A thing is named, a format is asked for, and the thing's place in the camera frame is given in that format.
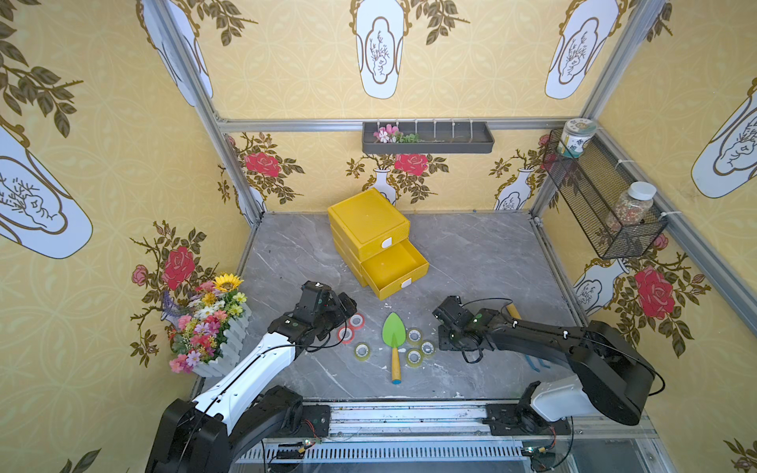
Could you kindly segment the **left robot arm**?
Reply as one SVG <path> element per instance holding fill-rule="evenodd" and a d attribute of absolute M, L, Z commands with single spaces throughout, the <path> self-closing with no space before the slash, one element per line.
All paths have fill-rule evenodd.
<path fill-rule="evenodd" d="M 270 382 L 356 312 L 347 294 L 305 283 L 295 309 L 274 319 L 254 350 L 220 382 L 193 400 L 175 400 L 164 411 L 147 471 L 228 472 L 265 438 L 297 431 L 302 396 Z"/>

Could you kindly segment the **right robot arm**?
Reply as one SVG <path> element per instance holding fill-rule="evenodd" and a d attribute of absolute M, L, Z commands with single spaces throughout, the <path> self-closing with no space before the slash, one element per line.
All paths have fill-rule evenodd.
<path fill-rule="evenodd" d="M 500 309 L 471 311 L 457 296 L 446 297 L 433 316 L 440 324 L 441 350 L 459 352 L 469 364 L 481 362 L 487 351 L 506 351 L 570 370 L 567 378 L 526 388 L 512 415 L 526 432 L 593 415 L 636 426 L 654 395 L 656 370 L 605 322 L 558 326 L 524 320 L 511 300 Z"/>

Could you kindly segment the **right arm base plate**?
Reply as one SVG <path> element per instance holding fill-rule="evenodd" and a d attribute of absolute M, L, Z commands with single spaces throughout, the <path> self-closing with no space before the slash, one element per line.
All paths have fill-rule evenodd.
<path fill-rule="evenodd" d="M 548 422 L 530 408 L 514 403 L 487 404 L 482 423 L 489 427 L 492 436 L 569 436 L 572 433 L 568 420 Z"/>

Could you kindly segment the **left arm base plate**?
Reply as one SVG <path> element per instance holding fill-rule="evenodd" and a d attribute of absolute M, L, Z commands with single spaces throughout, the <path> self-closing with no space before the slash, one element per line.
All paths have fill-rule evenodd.
<path fill-rule="evenodd" d="M 307 438 L 322 439 L 329 436 L 331 407 L 326 404 L 306 404 L 302 419 L 296 427 L 285 427 L 267 439 Z"/>

